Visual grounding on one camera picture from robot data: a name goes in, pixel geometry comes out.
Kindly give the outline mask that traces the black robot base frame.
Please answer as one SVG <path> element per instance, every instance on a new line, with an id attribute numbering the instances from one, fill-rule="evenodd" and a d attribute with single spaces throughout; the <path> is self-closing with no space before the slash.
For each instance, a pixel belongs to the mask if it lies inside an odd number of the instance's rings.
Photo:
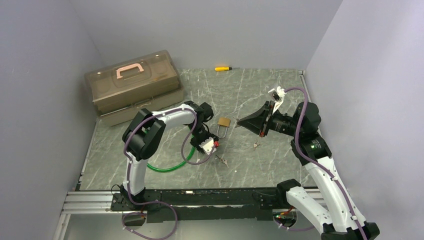
<path id="1" fill-rule="evenodd" d="M 110 210 L 144 213 L 147 223 L 277 219 L 292 226 L 298 218 L 296 210 L 277 199 L 275 187 L 147 189 L 133 201 L 119 191 L 112 195 Z"/>

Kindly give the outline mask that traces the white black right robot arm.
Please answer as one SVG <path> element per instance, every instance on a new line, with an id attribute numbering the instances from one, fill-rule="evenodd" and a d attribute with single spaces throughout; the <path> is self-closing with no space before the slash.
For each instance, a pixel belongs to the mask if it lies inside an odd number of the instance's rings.
<path id="1" fill-rule="evenodd" d="M 344 186 L 332 152 L 318 132 L 321 117 L 317 105 L 301 102 L 293 116 L 275 110 L 276 105 L 266 101 L 256 112 L 237 119 L 236 124 L 259 137 L 265 137 L 269 131 L 291 136 L 292 151 L 315 181 L 325 206 L 309 196 L 295 179 L 277 185 L 276 203 L 298 210 L 322 240 L 374 240 L 380 229 L 366 220 Z"/>

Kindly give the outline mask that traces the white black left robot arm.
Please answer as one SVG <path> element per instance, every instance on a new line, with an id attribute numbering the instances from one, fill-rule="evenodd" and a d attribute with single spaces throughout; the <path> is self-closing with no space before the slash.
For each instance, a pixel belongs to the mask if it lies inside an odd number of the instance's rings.
<path id="1" fill-rule="evenodd" d="M 158 150 L 165 131 L 179 126 L 189 128 L 180 148 L 181 157 L 187 164 L 201 165 L 212 157 L 219 146 L 219 137 L 210 132 L 205 124 L 213 116 L 213 109 L 208 103 L 198 105 L 193 101 L 186 101 L 168 110 L 149 111 L 143 108 L 138 111 L 122 136 L 127 170 L 120 192 L 124 196 L 124 204 L 129 209 L 137 210 L 147 203 L 144 197 L 146 170 L 149 159 Z M 205 154 L 205 159 L 190 161 L 184 155 L 186 143 Z"/>

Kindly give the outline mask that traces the green cable lock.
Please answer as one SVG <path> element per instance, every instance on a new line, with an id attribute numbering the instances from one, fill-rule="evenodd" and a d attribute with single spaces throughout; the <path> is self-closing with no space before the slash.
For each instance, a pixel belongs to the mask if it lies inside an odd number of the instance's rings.
<path id="1" fill-rule="evenodd" d="M 189 130 L 186 127 L 166 130 L 155 154 L 148 160 L 148 167 L 159 173 L 171 172 L 181 168 L 185 161 L 181 156 L 181 147 Z"/>

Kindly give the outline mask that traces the brass padlock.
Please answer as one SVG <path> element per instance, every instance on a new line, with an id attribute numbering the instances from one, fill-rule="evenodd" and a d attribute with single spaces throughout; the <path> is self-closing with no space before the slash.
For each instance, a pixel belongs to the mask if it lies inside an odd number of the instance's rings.
<path id="1" fill-rule="evenodd" d="M 220 117 L 217 122 L 217 131 L 216 135 L 222 139 L 225 138 L 228 132 L 228 128 L 231 125 L 231 120 L 227 117 Z"/>

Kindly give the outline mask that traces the bunch of small keys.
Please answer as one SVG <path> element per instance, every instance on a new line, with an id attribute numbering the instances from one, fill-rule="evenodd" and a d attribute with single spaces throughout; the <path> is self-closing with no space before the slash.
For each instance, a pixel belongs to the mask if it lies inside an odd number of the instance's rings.
<path id="1" fill-rule="evenodd" d="M 261 146 L 262 144 L 259 141 L 257 141 L 253 144 L 253 150 L 255 151 L 258 147 L 261 147 Z"/>

